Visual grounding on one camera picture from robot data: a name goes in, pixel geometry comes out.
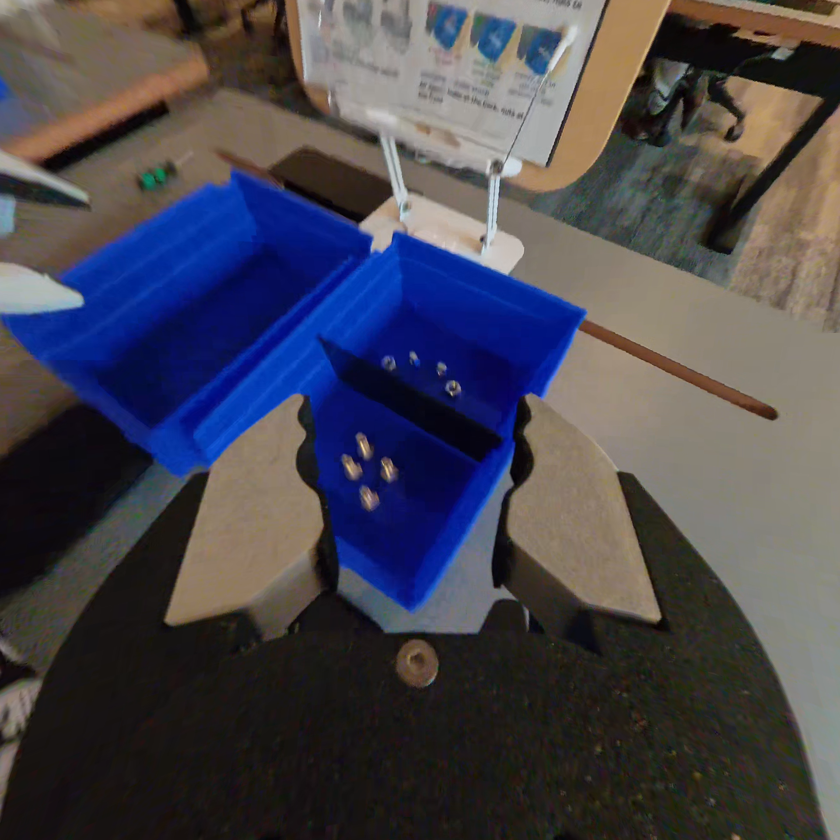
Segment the blue divided plastic bin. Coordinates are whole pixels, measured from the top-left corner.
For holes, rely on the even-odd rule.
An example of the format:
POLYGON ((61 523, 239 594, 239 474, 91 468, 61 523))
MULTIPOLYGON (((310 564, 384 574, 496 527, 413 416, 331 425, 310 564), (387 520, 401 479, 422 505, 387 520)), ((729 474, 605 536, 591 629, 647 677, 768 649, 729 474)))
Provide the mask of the blue divided plastic bin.
POLYGON ((520 399, 546 392, 586 312, 405 234, 366 259, 319 311, 319 335, 377 367, 394 356, 393 374, 502 438, 477 462, 349 388, 330 362, 334 385, 316 411, 309 399, 339 562, 413 611, 447 570, 509 461, 520 399), (411 350, 418 368, 408 362, 411 350), (436 375, 439 361, 448 366, 445 378, 436 375), (448 380, 461 384, 459 398, 446 395, 448 380), (357 455, 357 433, 373 444, 371 461, 357 455), (362 464, 361 480, 347 480, 343 454, 362 464), (380 475, 382 457, 400 471, 390 485, 380 475), (380 495, 373 512, 360 504, 361 485, 380 495))

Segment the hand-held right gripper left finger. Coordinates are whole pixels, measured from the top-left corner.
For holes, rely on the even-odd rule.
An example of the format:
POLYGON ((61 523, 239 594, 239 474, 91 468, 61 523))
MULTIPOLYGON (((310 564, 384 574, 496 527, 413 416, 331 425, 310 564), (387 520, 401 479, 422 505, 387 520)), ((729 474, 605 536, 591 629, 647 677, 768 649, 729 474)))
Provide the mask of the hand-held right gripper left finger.
POLYGON ((335 592, 338 550, 315 444, 310 400, 294 394, 223 452, 206 476, 167 626, 242 614, 270 641, 335 592))

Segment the tan rounded wooden panel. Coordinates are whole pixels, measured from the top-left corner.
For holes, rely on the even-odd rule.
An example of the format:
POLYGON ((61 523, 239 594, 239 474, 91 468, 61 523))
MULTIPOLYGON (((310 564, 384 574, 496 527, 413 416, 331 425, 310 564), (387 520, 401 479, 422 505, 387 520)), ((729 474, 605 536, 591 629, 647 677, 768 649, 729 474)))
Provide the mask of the tan rounded wooden panel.
MULTIPOLYGON (((592 167, 610 139, 668 5, 667 1, 607 4, 550 165, 540 167, 523 162, 519 173, 506 176, 513 185, 531 193, 552 192, 569 186, 592 167)), ((326 88, 304 80, 298 2, 286 2, 286 17, 293 65, 310 104, 320 115, 332 116, 341 128, 357 128, 331 110, 326 88)), ((420 132, 417 136, 419 140, 400 142, 418 160, 478 170, 471 164, 450 162, 455 159, 451 148, 443 157, 438 156, 426 142, 431 135, 420 132)))

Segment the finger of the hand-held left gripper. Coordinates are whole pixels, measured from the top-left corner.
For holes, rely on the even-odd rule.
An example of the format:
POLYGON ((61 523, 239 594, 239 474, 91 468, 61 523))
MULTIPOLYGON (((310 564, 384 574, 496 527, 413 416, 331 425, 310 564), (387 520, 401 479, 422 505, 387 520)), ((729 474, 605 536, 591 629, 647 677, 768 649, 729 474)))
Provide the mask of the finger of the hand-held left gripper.
POLYGON ((91 208, 89 194, 77 185, 4 150, 1 196, 44 206, 91 208))
POLYGON ((82 308, 84 297, 49 275, 16 264, 1 264, 1 313, 40 314, 82 308))

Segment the instruction sheet sign stand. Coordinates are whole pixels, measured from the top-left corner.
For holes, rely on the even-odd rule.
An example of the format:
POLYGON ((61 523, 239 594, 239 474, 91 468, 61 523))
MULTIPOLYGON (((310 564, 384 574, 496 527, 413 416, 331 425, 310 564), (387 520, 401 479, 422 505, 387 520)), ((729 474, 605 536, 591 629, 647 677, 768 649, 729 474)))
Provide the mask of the instruction sheet sign stand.
POLYGON ((374 133, 392 196, 362 223, 374 250, 411 235, 503 274, 524 254, 498 228, 504 179, 548 166, 607 2, 298 2, 304 81, 374 133), (486 217, 421 196, 399 147, 486 177, 486 217))

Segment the long wooden-edged desk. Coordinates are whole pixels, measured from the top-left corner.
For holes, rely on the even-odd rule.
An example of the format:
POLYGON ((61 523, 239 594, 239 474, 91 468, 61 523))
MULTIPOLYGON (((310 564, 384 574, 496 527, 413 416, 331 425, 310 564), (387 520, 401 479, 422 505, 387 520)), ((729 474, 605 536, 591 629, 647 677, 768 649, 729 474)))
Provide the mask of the long wooden-edged desk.
POLYGON ((839 105, 838 2, 670 2, 649 58, 818 99, 779 153, 721 205, 706 245, 733 253, 750 215, 839 105))

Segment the black bin divider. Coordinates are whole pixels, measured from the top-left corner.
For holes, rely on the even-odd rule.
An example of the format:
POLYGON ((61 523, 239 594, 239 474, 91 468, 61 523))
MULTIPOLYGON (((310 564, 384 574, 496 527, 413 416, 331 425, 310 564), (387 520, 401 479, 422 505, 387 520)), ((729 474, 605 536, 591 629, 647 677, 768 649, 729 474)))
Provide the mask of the black bin divider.
POLYGON ((480 462, 502 446, 499 434, 449 404, 324 336, 318 341, 341 382, 462 455, 480 462))

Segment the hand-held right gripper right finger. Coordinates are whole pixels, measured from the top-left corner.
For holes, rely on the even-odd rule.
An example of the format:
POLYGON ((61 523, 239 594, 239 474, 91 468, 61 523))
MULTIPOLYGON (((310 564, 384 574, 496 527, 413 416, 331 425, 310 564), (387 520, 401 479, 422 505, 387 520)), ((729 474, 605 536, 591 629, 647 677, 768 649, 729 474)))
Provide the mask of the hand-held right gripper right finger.
POLYGON ((519 401, 513 444, 494 585, 521 603, 540 632, 594 653, 598 618, 660 628, 655 585, 605 451, 534 394, 519 401))

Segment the small green object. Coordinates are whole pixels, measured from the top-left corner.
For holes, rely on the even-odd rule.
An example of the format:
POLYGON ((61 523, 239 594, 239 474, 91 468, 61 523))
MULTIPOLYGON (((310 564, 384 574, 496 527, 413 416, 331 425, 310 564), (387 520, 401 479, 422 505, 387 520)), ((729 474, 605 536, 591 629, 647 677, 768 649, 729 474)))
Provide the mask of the small green object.
POLYGON ((184 166, 193 158, 189 150, 175 158, 153 164, 135 176, 135 184, 141 193, 157 192, 181 176, 184 166))

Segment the grey desk with wooden edge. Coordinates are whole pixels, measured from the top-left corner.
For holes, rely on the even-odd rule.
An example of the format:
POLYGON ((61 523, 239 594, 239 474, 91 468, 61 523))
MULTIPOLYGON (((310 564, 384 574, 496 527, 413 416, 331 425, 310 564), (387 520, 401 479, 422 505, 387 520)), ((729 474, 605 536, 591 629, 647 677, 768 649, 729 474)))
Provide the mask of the grey desk with wooden edge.
POLYGON ((209 78, 195 45, 57 3, 2 16, 2 150, 40 163, 209 78))

